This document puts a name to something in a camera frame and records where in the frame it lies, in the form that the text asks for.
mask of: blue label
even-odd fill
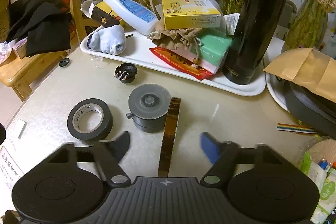
[[[156,16],[147,8],[143,7],[139,3],[136,3],[132,0],[119,0],[120,3],[132,14],[136,15],[138,18],[141,18],[145,22],[149,23],[153,21]]]

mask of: white tabletop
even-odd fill
[[[163,133],[144,133],[125,116],[128,97],[139,85],[164,86],[173,97],[182,98],[169,176],[201,178],[211,167],[202,152],[200,134],[208,131],[221,141],[242,147],[270,145],[291,162],[296,162],[311,136],[277,131],[277,123],[294,124],[294,118],[272,99],[266,89],[255,97],[243,97],[177,76],[138,67],[136,79],[122,84],[114,78],[118,61],[91,61],[80,49],[70,55],[67,67],[57,67],[18,111],[7,129],[4,146],[26,173],[62,143],[74,142],[67,129],[71,109],[80,101],[98,98],[107,103],[114,118],[112,140],[121,132],[131,133],[131,147],[121,167],[132,180],[136,176],[157,176]],[[13,137],[16,119],[27,122],[21,138]],[[0,181],[0,215],[13,208],[11,192]]]

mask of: white tray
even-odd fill
[[[196,82],[200,82],[206,85],[214,86],[216,88],[227,90],[229,92],[243,95],[243,96],[255,96],[263,92],[266,86],[265,73],[263,72],[263,64],[261,63],[258,70],[256,71],[256,75],[253,77],[252,82],[248,85],[237,85],[230,82],[222,72],[217,73],[211,79],[204,79],[202,81],[197,80],[195,77],[183,73],[175,68],[172,68],[158,57],[156,57],[149,48],[156,47],[150,40],[148,40],[144,35],[139,32],[132,30],[126,31],[126,35],[133,34],[132,37],[127,38],[127,47],[126,50],[119,56],[105,54],[102,52],[94,52],[87,48],[87,36],[80,45],[80,48],[83,52],[102,56],[105,58],[118,60],[121,62],[133,63],[135,65],[139,65],[142,67],[158,70],[161,72],[169,73],[171,75],[180,76],[186,79],[190,79]]]
[[[264,55],[265,67],[268,66],[274,58],[280,55],[283,44],[283,40],[276,37],[272,38]],[[284,110],[289,111],[286,106],[286,99],[284,96],[284,83],[285,80],[279,81],[275,75],[270,75],[269,73],[266,73],[266,85],[269,93],[279,106],[281,106]]]

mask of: gray round lid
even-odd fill
[[[128,98],[128,107],[133,115],[153,120],[168,112],[171,95],[169,91],[156,84],[137,87]]]

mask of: spray bottle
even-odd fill
[[[158,21],[153,12],[133,0],[103,0],[103,2],[144,35],[149,35]]]

